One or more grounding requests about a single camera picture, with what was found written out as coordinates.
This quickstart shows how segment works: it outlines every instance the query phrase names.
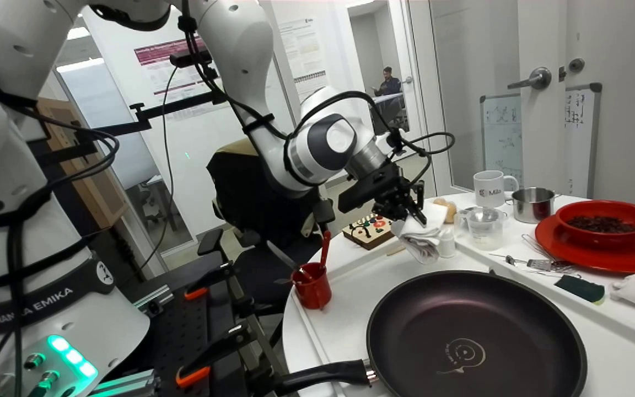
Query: stainless steel pot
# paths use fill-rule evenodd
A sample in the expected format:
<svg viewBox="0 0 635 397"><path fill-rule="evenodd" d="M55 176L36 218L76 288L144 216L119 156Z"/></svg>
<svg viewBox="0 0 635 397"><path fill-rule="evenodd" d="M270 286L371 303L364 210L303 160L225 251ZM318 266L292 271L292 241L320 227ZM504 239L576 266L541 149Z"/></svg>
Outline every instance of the stainless steel pot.
<svg viewBox="0 0 635 397"><path fill-rule="evenodd" d="M527 187L514 191L507 203L514 206L514 218L523 223L539 223L552 215L558 195L544 187Z"/></svg>

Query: green led light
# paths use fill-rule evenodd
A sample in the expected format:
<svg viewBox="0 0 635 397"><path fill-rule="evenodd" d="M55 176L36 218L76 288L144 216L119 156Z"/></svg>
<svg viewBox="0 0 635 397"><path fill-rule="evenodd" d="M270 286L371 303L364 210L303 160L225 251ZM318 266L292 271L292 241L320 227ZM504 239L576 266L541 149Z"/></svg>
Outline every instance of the green led light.
<svg viewBox="0 0 635 397"><path fill-rule="evenodd" d="M83 361L83 355L78 352L78 350L72 349L65 355L65 358L68 359L70 364L78 364L78 362Z"/></svg>
<svg viewBox="0 0 635 397"><path fill-rule="evenodd" d="M80 365L78 369L80 369L80 372L82 372L86 377L93 377L96 375L96 368L89 362L85 361L85 363Z"/></svg>
<svg viewBox="0 0 635 397"><path fill-rule="evenodd" d="M68 344L68 341L56 335L51 335L50 337L48 337L48 343L51 344L51 346L53 346L55 350L58 350L58 352L64 352L65 350L68 350L70 348L70 344Z"/></svg>

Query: poster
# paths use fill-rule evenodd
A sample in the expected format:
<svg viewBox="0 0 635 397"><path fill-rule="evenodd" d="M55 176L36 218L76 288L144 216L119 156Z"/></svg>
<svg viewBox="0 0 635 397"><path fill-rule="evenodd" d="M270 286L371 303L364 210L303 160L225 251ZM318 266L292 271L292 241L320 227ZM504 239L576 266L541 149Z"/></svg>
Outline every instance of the poster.
<svg viewBox="0 0 635 397"><path fill-rule="evenodd" d="M203 48L205 45L200 38L196 37L197 46ZM169 60L169 56L175 52L181 52L187 50L187 43L185 39L175 40L172 42L160 43L157 45L151 45L148 47L141 47L134 49L136 59L144 69L144 74L148 78L153 95L156 98L156 105L163 103L163 97L166 93L166 84L168 84L168 78L173 73L175 66L172 65ZM214 67L214 63L210 63L210 67L217 70ZM214 80L215 83L221 88L222 81L220 78ZM197 74L195 68L179 68L176 74L173 76L170 88L168 90L168 98L166 103L172 103L172 101L181 100L183 98L192 97L194 95L209 93L209 88L202 82L202 79ZM213 105L212 103L204 103L202 105L193 106L184 110L174 111L166 115L166 120L181 121L189 119L191 117L203 115L210 111L219 110L229 106L229 103L221 103L219 105Z"/></svg>
<svg viewBox="0 0 635 397"><path fill-rule="evenodd" d="M279 29L298 98L302 102L327 85L325 60L315 21L312 18L292 20L280 24Z"/></svg>

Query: red plate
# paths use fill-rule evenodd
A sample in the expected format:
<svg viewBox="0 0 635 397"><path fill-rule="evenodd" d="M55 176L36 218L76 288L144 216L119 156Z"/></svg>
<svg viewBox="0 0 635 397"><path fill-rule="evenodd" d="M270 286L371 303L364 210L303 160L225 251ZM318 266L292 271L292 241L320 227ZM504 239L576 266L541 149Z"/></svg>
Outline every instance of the red plate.
<svg viewBox="0 0 635 397"><path fill-rule="evenodd" d="M635 244L619 249L595 249L576 244L555 216L536 228L536 239L550 254L580 266L615 273L635 273Z"/></svg>

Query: glass measuring cup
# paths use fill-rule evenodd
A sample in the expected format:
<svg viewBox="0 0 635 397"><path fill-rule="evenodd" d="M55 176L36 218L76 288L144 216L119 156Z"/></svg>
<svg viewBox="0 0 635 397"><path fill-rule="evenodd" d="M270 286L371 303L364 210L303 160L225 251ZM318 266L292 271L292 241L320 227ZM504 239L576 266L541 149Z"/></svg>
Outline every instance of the glass measuring cup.
<svg viewBox="0 0 635 397"><path fill-rule="evenodd" d="M474 208L467 214L467 226L474 246L492 251L504 244L504 221L507 215L496 208Z"/></svg>

